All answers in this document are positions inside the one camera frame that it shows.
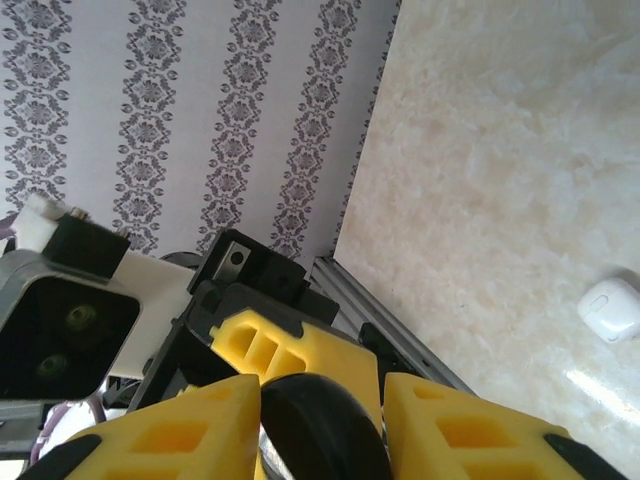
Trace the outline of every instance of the yellow robot part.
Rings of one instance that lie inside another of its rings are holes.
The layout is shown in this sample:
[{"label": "yellow robot part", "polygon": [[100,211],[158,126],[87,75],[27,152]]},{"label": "yellow robot part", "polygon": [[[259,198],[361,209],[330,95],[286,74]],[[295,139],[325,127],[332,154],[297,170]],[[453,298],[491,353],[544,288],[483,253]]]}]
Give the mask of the yellow robot part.
[{"label": "yellow robot part", "polygon": [[317,373],[345,387],[382,431],[378,363],[369,350],[303,323],[296,338],[253,310],[226,319],[213,329],[211,348],[241,373],[255,373],[260,384],[292,373]]},{"label": "yellow robot part", "polygon": [[563,428],[404,373],[385,380],[395,480],[580,480],[543,435]]},{"label": "yellow robot part", "polygon": [[238,375],[77,434],[102,443],[67,480],[254,477],[260,384]]}]

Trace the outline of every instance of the beige tile floor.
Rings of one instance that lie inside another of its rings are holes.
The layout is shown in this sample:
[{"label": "beige tile floor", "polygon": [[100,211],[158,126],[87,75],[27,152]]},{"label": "beige tile floor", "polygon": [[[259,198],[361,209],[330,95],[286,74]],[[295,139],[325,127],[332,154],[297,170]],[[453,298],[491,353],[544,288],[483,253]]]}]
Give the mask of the beige tile floor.
[{"label": "beige tile floor", "polygon": [[337,260],[479,395],[640,478],[640,1],[405,0]]}]

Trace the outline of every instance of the wall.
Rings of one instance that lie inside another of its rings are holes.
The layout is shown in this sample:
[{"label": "wall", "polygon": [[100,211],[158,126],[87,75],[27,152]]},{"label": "wall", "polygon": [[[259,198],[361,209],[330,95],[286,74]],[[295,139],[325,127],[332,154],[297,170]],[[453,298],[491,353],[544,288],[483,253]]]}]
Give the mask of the wall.
[{"label": "wall", "polygon": [[0,215],[30,191],[204,251],[235,227],[327,254],[393,0],[3,2]]}]

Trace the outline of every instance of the damask pattern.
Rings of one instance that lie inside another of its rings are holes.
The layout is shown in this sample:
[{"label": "damask pattern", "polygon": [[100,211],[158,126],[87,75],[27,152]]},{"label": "damask pattern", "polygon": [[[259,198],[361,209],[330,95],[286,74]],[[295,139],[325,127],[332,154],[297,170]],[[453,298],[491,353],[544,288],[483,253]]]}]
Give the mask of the damask pattern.
[{"label": "damask pattern", "polygon": [[128,117],[120,123],[124,144],[118,152],[124,158],[116,164],[121,181],[115,189],[117,214],[112,225],[129,234],[131,248],[152,253],[157,247],[155,233],[164,194],[162,182],[166,168],[171,131],[167,124],[173,115],[168,107],[175,102],[172,84],[178,74],[172,69],[180,61],[176,40],[182,28],[176,22],[185,16],[184,0],[132,0],[136,11],[129,14],[134,30],[127,34],[132,58],[124,62],[131,75],[124,80],[127,102],[121,107]]},{"label": "damask pattern", "polygon": [[64,135],[68,125],[65,103],[69,93],[71,47],[64,40],[71,32],[71,17],[64,5],[71,0],[3,0],[2,15],[12,28],[2,34],[12,47],[3,51],[3,67],[10,74],[4,88],[12,97],[4,102],[4,114],[13,122],[5,127],[7,170],[12,184],[5,200],[20,210],[32,192],[64,199],[63,175],[67,156]]},{"label": "damask pattern", "polygon": [[[402,6],[402,0],[396,1],[396,9],[400,10]],[[349,197],[351,196],[351,189],[353,188],[353,181],[356,178],[356,172],[358,171],[358,163],[360,162],[360,156],[362,155],[362,149],[364,148],[364,142],[367,139],[367,131],[369,130],[369,122],[371,119],[371,115],[373,114],[373,107],[376,104],[376,98],[378,97],[378,90],[380,88],[380,82],[382,81],[382,74],[384,73],[384,66],[387,62],[387,55],[389,54],[389,47],[391,47],[391,40],[393,40],[393,33],[396,28],[396,22],[398,21],[398,14],[396,13],[391,18],[391,30],[387,33],[387,40],[385,42],[386,48],[384,52],[382,52],[381,60],[382,65],[378,67],[378,74],[376,75],[377,84],[373,87],[373,98],[369,102],[369,108],[367,109],[367,119],[364,121],[364,132],[360,135],[360,141],[358,142],[358,151],[356,152],[356,162],[353,164],[353,168],[351,169],[351,174],[349,175],[349,182],[347,183],[347,193],[344,196],[344,200],[342,201],[342,211],[340,212],[340,221],[338,221],[338,225],[336,226],[335,237],[333,238],[333,246],[338,244],[338,236],[340,235],[340,230],[342,230],[342,222],[344,221],[344,216],[347,213],[347,204],[349,203]]]},{"label": "damask pattern", "polygon": [[275,231],[271,234],[271,247],[293,259],[302,251],[317,174],[327,148],[325,140],[335,116],[332,109],[338,103],[338,86],[343,81],[340,73],[347,65],[349,34],[356,29],[356,10],[360,5],[359,0],[329,0],[320,7],[321,26],[314,31],[318,41],[309,55],[312,60],[306,70],[309,80],[302,89],[304,102],[298,106],[301,115],[295,122],[293,150],[288,155],[288,170],[280,190],[282,202],[278,203],[279,213],[273,221]]},{"label": "damask pattern", "polygon": [[253,157],[252,139],[260,121],[259,103],[264,99],[260,87],[267,83],[266,64],[271,60],[268,48],[274,45],[278,20],[276,5],[282,0],[236,0],[234,7],[240,11],[231,20],[230,32],[234,42],[227,44],[230,58],[224,62],[227,82],[221,86],[225,98],[218,102],[220,122],[215,129],[209,161],[211,173],[207,175],[199,228],[202,238],[198,251],[205,252],[218,231],[231,228],[240,222],[242,193],[247,189],[246,174]]}]

